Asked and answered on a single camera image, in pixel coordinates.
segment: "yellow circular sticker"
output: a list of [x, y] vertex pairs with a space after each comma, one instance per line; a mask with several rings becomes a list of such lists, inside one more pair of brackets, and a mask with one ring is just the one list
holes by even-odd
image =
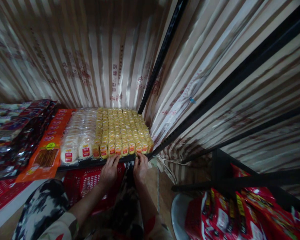
[[47, 149], [47, 150], [52, 150], [55, 146], [56, 146], [55, 143], [49, 143], [49, 144], [46, 146], [46, 149]]

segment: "floor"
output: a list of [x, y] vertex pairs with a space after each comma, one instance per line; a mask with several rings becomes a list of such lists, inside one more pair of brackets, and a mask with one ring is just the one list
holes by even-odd
[[[147, 174], [147, 187], [151, 195], [152, 201], [157, 207], [159, 213], [163, 217], [166, 225], [170, 229], [173, 238], [175, 235], [172, 228], [171, 222], [171, 205], [175, 193], [171, 191], [173, 183], [169, 177], [164, 173], [160, 172], [157, 167], [152, 167], [148, 170]], [[10, 240], [12, 238], [14, 229], [17, 225], [17, 221], [22, 213], [22, 207], [14, 213], [14, 215], [5, 222], [0, 228], [0, 240]]]

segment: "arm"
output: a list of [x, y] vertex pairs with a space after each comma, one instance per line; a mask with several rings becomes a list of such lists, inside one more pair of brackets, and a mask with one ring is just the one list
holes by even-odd
[[101, 170], [99, 183], [69, 210], [69, 213], [76, 217], [79, 227], [83, 225], [97, 203], [115, 183], [119, 159], [120, 156], [118, 155], [108, 158]]
[[148, 170], [148, 158], [140, 153], [135, 160], [133, 176], [139, 194], [142, 221], [144, 225], [145, 239], [173, 240], [171, 233], [164, 224], [145, 184], [145, 177]]
[[145, 185], [145, 177], [148, 170], [148, 158], [143, 154], [137, 154], [138, 157], [134, 163], [133, 176], [139, 194], [142, 220], [145, 224], [150, 218], [159, 215], [159, 213], [154, 206], [147, 186]]
[[83, 225], [93, 208], [116, 181], [119, 158], [117, 155], [108, 158], [101, 170], [99, 183], [68, 212], [51, 224], [39, 237], [39, 240], [69, 240], [76, 238], [79, 227]]

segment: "person's left hand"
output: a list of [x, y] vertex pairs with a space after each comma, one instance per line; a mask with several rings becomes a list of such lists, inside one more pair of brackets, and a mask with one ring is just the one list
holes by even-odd
[[108, 157], [106, 165], [104, 165], [101, 170], [98, 185], [102, 186], [105, 190], [109, 190], [117, 180], [117, 166], [119, 159], [119, 155]]

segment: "hand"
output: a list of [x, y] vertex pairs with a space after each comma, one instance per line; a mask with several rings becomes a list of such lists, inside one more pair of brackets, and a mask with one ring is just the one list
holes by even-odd
[[136, 157], [136, 160], [134, 162], [133, 167], [133, 177], [135, 183], [138, 184], [145, 184], [145, 178], [148, 171], [148, 158], [137, 152], [138, 157]]
[[104, 165], [101, 169], [101, 175], [98, 185], [100, 185], [107, 191], [113, 186], [113, 184], [117, 180], [117, 166], [119, 163], [119, 159], [119, 155], [108, 157], [106, 165]]

